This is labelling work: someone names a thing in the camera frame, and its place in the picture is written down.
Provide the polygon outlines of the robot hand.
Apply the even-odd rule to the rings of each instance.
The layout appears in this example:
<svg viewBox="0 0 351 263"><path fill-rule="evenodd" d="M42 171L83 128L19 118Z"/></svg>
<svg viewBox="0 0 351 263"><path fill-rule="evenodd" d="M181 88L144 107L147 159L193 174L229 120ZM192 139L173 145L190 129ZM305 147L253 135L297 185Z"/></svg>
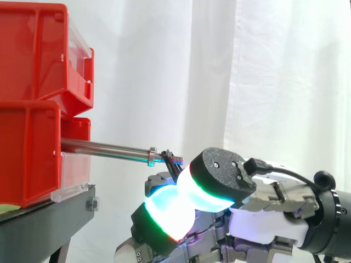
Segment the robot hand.
<svg viewBox="0 0 351 263"><path fill-rule="evenodd" d="M115 262L279 262L303 244L316 185L260 160L207 148L150 176Z"/></svg>

